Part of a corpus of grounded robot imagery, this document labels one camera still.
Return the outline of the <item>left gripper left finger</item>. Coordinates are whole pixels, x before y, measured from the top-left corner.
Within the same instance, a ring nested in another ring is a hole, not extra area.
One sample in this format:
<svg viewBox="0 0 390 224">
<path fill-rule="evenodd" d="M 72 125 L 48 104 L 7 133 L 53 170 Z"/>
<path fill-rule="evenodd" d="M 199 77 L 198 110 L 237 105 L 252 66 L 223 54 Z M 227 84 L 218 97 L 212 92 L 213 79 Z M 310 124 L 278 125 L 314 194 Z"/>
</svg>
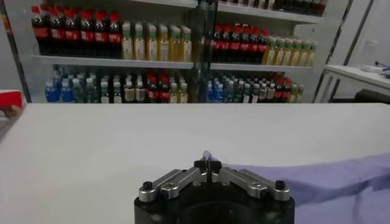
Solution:
<svg viewBox="0 0 390 224">
<path fill-rule="evenodd" d="M 198 160 L 187 170 L 174 169 L 155 181 L 145 181 L 139 188 L 138 199 L 151 203 L 162 197 L 167 200 L 177 198 L 189 185 L 201 186 L 208 181 L 210 162 Z"/>
</svg>

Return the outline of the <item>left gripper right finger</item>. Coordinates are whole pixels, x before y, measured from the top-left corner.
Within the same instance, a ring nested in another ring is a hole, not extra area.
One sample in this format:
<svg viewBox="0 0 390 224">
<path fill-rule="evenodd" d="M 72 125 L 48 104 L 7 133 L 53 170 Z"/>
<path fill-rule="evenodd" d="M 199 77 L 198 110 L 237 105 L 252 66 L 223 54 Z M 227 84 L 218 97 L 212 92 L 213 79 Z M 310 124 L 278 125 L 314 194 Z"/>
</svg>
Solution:
<svg viewBox="0 0 390 224">
<path fill-rule="evenodd" d="M 277 201 L 290 199 L 290 189 L 282 180 L 272 181 L 247 169 L 223 167 L 220 161 L 209 161 L 209 171 L 213 183 L 223 186 L 234 184 L 252 198 L 262 199 L 268 195 Z"/>
</svg>

